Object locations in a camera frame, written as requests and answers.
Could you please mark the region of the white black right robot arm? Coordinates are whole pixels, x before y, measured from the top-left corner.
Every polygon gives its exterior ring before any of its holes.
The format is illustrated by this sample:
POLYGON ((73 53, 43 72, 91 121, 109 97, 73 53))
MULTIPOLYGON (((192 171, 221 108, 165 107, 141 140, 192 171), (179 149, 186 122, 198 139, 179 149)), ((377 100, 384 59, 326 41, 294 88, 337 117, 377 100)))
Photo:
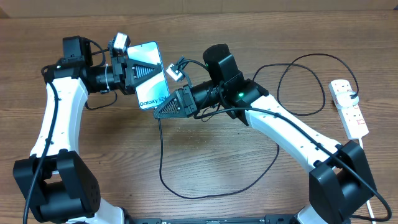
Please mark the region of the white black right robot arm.
POLYGON ((206 49, 203 66, 210 80, 175 90, 154 110, 154 118, 202 119, 202 109, 219 105, 222 113, 287 151, 308 173, 310 203, 294 215, 266 216, 265 222, 349 223, 369 199, 379 197, 360 144, 341 144, 307 126, 264 87, 244 77, 226 44, 206 49))

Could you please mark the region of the blue Samsung smartphone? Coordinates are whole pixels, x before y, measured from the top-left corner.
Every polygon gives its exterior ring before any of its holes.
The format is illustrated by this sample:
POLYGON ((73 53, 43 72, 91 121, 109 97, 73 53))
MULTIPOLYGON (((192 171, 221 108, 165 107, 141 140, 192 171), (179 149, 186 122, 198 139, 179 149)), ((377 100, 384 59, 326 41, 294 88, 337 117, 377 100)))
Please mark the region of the blue Samsung smartphone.
POLYGON ((148 110, 158 107, 170 93, 157 42, 152 41, 129 47, 127 49, 127 59, 161 64, 162 71, 160 73, 135 87, 137 102, 140 109, 148 110))

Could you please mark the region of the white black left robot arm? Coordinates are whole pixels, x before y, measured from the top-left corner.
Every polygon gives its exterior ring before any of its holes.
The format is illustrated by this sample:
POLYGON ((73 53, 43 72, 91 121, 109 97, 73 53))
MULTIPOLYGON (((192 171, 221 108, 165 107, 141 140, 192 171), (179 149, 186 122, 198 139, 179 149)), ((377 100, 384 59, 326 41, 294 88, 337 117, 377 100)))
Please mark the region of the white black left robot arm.
POLYGON ((147 100, 164 77, 156 42, 131 45, 118 33, 93 63, 90 39, 63 39, 63 57, 42 68, 47 104, 37 141, 13 176, 25 198, 24 215, 41 223, 132 223, 127 210, 101 197, 99 183, 79 155, 83 110, 92 93, 121 92, 147 100))

